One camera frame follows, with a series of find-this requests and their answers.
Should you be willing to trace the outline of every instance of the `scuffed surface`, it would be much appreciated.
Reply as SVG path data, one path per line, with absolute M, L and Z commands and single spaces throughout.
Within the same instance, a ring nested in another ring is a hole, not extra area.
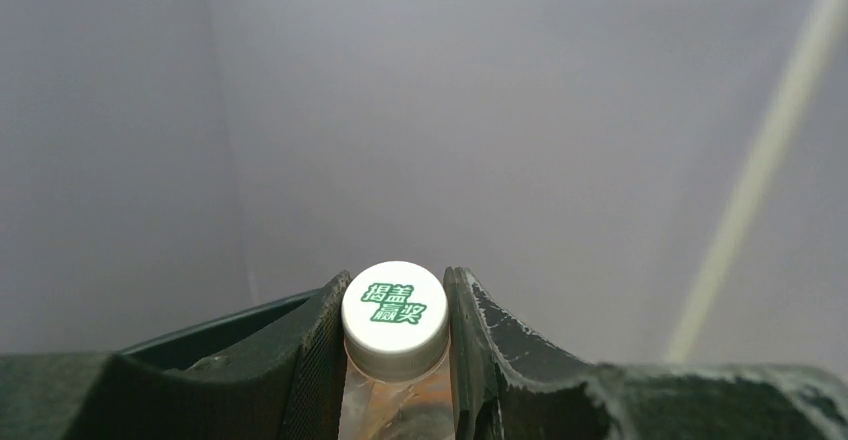
M 449 269 L 457 439 L 848 438 L 848 388 L 803 366 L 589 365 Z

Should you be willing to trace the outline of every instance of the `plastic bottle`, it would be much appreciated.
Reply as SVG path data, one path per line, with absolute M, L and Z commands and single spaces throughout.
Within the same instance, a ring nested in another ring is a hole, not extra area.
M 348 369 L 340 440 L 454 438 L 442 283 L 407 262 L 368 268 L 342 299 Z

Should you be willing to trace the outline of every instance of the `white wall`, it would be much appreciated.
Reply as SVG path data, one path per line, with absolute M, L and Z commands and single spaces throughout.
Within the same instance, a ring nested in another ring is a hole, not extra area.
M 463 265 L 577 354 L 658 360 L 810 3 L 210 0 L 260 297 Z
M 206 0 L 0 0 L 0 351 L 250 304 Z
M 399 258 L 658 360 L 810 2 L 2 0 L 0 351 Z M 846 49 L 696 361 L 848 373 Z

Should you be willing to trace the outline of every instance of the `clear plastic bottle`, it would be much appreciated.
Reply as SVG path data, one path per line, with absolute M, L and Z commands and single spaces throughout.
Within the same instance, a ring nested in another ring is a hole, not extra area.
M 342 320 L 349 360 L 339 439 L 453 439 L 441 282 L 411 263 L 375 265 L 348 286 Z

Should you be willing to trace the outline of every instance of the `bottle cap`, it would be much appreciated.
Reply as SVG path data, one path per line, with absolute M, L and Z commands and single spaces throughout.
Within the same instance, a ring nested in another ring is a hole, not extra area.
M 449 340 L 442 282 L 423 267 L 385 262 L 357 275 L 342 299 L 347 353 L 359 370 L 385 382 L 427 373 Z

